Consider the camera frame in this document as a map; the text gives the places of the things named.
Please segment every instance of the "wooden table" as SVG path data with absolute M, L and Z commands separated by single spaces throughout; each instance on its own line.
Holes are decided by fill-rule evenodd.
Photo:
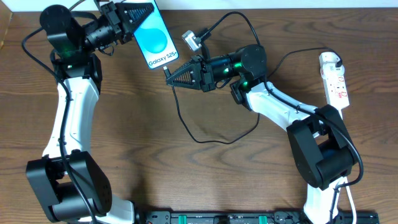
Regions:
M 180 58 L 193 53 L 186 30 L 209 27 L 227 11 L 163 11 Z M 273 69 L 287 52 L 329 46 L 343 58 L 351 105 L 345 125 L 362 155 L 364 179 L 352 187 L 358 210 L 375 210 L 396 223 L 398 208 L 398 9 L 244 10 Z M 0 223 L 47 223 L 25 177 L 27 161 L 47 145 L 58 94 L 54 79 L 28 58 L 21 40 L 39 26 L 39 13 L 15 13 L 0 51 Z M 212 55 L 253 44 L 242 18 L 227 18 L 207 41 Z M 47 65 L 45 33 L 28 48 Z M 294 98 L 323 106 L 321 51 L 290 56 L 272 77 Z M 117 46 L 101 59 L 104 80 L 96 106 L 92 155 L 113 193 L 143 207 L 173 210 L 255 211 L 302 208 L 307 185 L 285 131 L 262 117 L 257 129 L 229 145 L 194 143 L 178 119 L 162 69 L 149 70 L 137 44 Z M 177 89 L 182 116 L 200 140 L 232 140 L 256 114 L 235 104 L 228 88 L 208 93 Z M 357 166 L 349 179 L 358 173 Z M 345 193 L 339 206 L 349 210 Z

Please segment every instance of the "phone screen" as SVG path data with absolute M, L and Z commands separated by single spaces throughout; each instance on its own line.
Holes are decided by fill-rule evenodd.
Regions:
M 154 12 L 134 32 L 137 44 L 150 69 L 165 65 L 178 59 L 178 52 L 174 46 L 169 31 L 164 24 L 155 0 L 129 0 L 132 3 L 151 2 Z

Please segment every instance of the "white cord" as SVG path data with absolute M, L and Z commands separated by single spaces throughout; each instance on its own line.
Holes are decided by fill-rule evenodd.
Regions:
M 344 180 L 346 183 L 348 183 L 347 177 L 344 177 Z M 356 210 L 355 210 L 353 196 L 351 195 L 349 186 L 346 187 L 346 191 L 347 191 L 347 195 L 348 195 L 349 204 L 351 205 L 351 211 L 353 212 L 353 224 L 356 224 Z

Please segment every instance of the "white wall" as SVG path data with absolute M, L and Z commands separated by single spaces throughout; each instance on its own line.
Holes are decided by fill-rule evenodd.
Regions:
M 47 6 L 70 7 L 76 0 L 1 0 L 13 12 L 43 11 Z M 334 7 L 398 7 L 398 0 L 156 0 L 159 9 L 278 9 Z M 93 0 L 76 10 L 95 11 Z

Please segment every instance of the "white power strip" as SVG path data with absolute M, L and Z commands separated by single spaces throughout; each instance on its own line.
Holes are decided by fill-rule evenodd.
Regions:
M 344 79 L 344 65 L 336 68 L 340 58 L 333 52 L 325 52 L 319 56 L 321 76 L 325 87 L 326 101 L 334 106 L 341 114 L 341 110 L 349 106 L 348 91 Z

